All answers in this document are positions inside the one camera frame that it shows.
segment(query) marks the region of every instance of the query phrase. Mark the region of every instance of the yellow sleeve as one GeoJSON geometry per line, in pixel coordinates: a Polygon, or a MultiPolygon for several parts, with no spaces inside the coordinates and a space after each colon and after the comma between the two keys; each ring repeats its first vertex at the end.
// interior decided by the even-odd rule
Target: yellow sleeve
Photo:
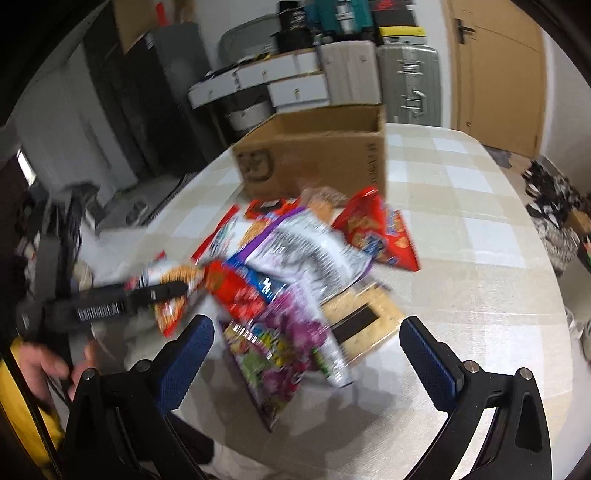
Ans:
{"type": "MultiPolygon", "coordinates": [[[[12,354],[17,362],[18,351],[21,345],[22,340],[19,338],[16,339],[11,346],[12,354]]],[[[49,457],[41,442],[41,437],[35,427],[33,417],[31,417],[27,404],[4,361],[0,363],[0,404],[2,404],[2,408],[4,409],[4,412],[6,412],[12,428],[16,432],[23,447],[25,447],[25,450],[31,456],[31,459],[40,467],[48,464],[49,457]]],[[[53,441],[53,445],[57,448],[64,437],[64,432],[60,427],[57,413],[54,411],[49,415],[41,409],[40,411],[45,425],[47,426],[47,431],[53,441]]]]}

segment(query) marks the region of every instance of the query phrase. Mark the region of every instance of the snack bag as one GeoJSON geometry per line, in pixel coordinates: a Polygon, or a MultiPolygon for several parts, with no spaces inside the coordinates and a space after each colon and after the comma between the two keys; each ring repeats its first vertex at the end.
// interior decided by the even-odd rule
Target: snack bag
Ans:
{"type": "Polygon", "coordinates": [[[205,288],[240,325],[247,325],[267,306],[258,290],[221,260],[205,267],[205,288]]]}
{"type": "Polygon", "coordinates": [[[267,303],[272,302],[273,299],[287,288],[287,284],[281,280],[247,267],[243,262],[238,260],[236,255],[228,258],[225,264],[232,267],[246,282],[255,287],[267,303]]]}
{"type": "Polygon", "coordinates": [[[420,269],[399,210],[392,210],[374,187],[354,195],[333,222],[354,247],[379,262],[407,270],[420,269]]]}
{"type": "Polygon", "coordinates": [[[296,393],[306,365],[298,360],[285,334],[264,322],[251,322],[248,327],[232,322],[223,335],[256,409],[271,430],[296,393]]]}
{"type": "Polygon", "coordinates": [[[187,296],[152,306],[158,328],[166,336],[174,332],[178,321],[191,303],[191,294],[197,290],[203,280],[203,270],[195,265],[168,260],[166,254],[162,252],[139,277],[132,278],[126,285],[130,289],[143,288],[175,280],[183,280],[187,284],[187,296]]]}
{"type": "Polygon", "coordinates": [[[204,265],[215,258],[225,260],[261,233],[269,222],[270,220],[265,218],[245,219],[240,214],[238,205],[233,205],[191,259],[198,265],[204,265]]]}
{"type": "Polygon", "coordinates": [[[293,210],[300,203],[300,199],[279,199],[270,202],[263,202],[262,200],[253,200],[246,212],[244,218],[250,220],[268,219],[277,220],[281,215],[285,215],[290,210],[293,210]]]}
{"type": "Polygon", "coordinates": [[[298,207],[271,223],[236,256],[289,283],[308,282],[316,303],[341,293],[369,269],[371,257],[352,248],[309,210],[298,207]]]}
{"type": "Polygon", "coordinates": [[[343,207],[347,197],[331,187],[307,188],[302,190],[300,205],[305,206],[324,223],[330,225],[335,207],[343,207]]]}
{"type": "Polygon", "coordinates": [[[316,366],[333,387],[351,382],[345,357],[305,282],[290,285],[269,304],[258,321],[285,332],[300,362],[308,369],[316,366]]]}

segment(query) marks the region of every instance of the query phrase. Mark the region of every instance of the hand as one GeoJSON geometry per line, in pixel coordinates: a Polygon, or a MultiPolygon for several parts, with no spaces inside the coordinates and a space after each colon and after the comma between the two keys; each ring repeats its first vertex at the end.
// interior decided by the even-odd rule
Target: hand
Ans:
{"type": "Polygon", "coordinates": [[[46,375],[57,378],[72,378],[72,387],[68,392],[74,398],[76,387],[82,372],[89,367],[96,368],[96,341],[91,341],[84,348],[85,359],[74,366],[72,374],[66,362],[44,345],[24,343],[18,351],[18,366],[31,393],[43,404],[52,407],[53,399],[49,392],[46,375]]]}

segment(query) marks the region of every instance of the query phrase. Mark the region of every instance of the black cable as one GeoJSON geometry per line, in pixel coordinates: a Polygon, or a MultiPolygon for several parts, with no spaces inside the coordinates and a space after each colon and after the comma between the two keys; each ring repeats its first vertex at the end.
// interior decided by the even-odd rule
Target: black cable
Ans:
{"type": "Polygon", "coordinates": [[[53,441],[51,440],[51,436],[47,431],[47,426],[43,421],[43,417],[41,416],[41,411],[39,410],[39,405],[35,401],[35,397],[31,393],[29,386],[25,378],[22,376],[21,369],[18,367],[17,361],[14,358],[10,348],[6,348],[6,350],[2,353],[4,358],[4,362],[8,368],[8,371],[12,375],[14,382],[17,385],[17,388],[20,390],[23,399],[31,413],[31,417],[33,418],[33,422],[35,423],[35,427],[37,428],[37,432],[39,433],[39,437],[41,438],[41,442],[45,447],[45,451],[47,452],[47,456],[49,457],[49,461],[51,463],[51,468],[56,474],[56,478],[58,480],[62,479],[61,470],[59,468],[59,462],[57,459],[57,452],[56,448],[53,446],[53,441]]]}

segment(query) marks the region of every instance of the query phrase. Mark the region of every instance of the checkered tablecloth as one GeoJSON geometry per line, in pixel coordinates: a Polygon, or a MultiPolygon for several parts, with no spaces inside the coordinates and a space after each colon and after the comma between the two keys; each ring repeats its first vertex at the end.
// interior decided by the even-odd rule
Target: checkered tablecloth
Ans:
{"type": "MultiPolygon", "coordinates": [[[[376,265],[407,314],[417,315],[460,359],[513,374],[531,369],[554,441],[572,388],[564,307],[545,250],[512,186],[484,148],[464,133],[387,125],[388,201],[401,209],[422,269],[376,265]]],[[[147,228],[126,267],[166,250],[186,260],[242,197],[229,152],[197,176],[147,228]]],[[[198,307],[214,316],[209,299],[198,307]]],[[[127,365],[153,356],[163,340],[131,340],[127,365]]],[[[237,452],[298,477],[400,479],[446,419],[435,411],[398,337],[353,369],[340,391],[304,384],[273,434],[265,431],[219,336],[180,414],[237,452]]],[[[485,437],[492,411],[475,435],[485,437]]],[[[455,477],[465,475],[469,449],[455,477]]]]}

